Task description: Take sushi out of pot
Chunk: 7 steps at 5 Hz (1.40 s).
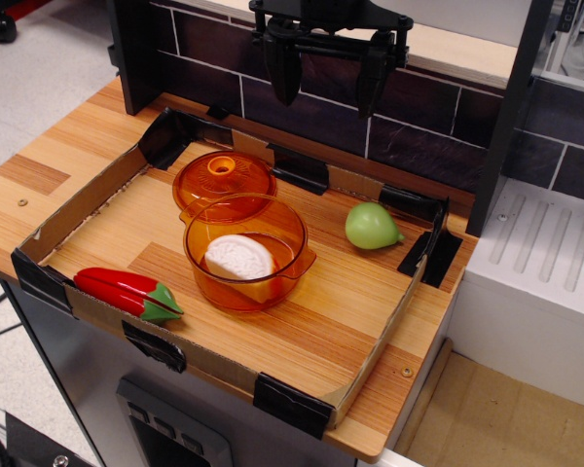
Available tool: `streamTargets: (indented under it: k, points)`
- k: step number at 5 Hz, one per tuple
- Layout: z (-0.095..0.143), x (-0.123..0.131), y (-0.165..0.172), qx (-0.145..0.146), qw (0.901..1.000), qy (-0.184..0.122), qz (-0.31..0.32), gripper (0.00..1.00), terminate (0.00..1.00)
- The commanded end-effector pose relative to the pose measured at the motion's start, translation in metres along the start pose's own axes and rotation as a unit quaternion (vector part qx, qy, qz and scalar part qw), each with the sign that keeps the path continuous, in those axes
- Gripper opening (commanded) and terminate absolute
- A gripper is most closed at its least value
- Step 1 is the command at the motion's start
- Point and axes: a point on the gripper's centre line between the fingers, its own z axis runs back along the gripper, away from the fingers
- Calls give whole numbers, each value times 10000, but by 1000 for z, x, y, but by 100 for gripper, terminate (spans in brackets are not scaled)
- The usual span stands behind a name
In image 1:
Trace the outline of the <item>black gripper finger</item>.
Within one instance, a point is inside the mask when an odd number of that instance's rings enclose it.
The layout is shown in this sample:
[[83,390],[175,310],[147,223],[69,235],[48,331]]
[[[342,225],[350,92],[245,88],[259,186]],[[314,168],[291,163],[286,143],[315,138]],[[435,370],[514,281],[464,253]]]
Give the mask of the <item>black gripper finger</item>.
[[383,94],[386,79],[391,72],[391,49],[394,33],[378,31],[373,34],[361,58],[356,81],[356,100],[360,119],[370,118]]
[[299,30],[293,21],[271,18],[262,37],[264,59],[274,94],[284,106],[296,98],[302,78]]

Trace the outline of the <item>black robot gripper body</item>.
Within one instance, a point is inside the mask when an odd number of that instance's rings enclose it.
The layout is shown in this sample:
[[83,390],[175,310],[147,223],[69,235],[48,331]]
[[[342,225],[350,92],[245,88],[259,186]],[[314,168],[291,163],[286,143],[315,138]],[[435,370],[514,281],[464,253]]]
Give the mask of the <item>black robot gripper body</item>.
[[394,33],[390,68],[407,64],[408,32],[412,18],[380,7],[371,1],[251,1],[256,26],[254,40],[261,44],[271,18],[293,21],[299,30],[297,50],[301,54],[319,54],[361,61],[375,32]]

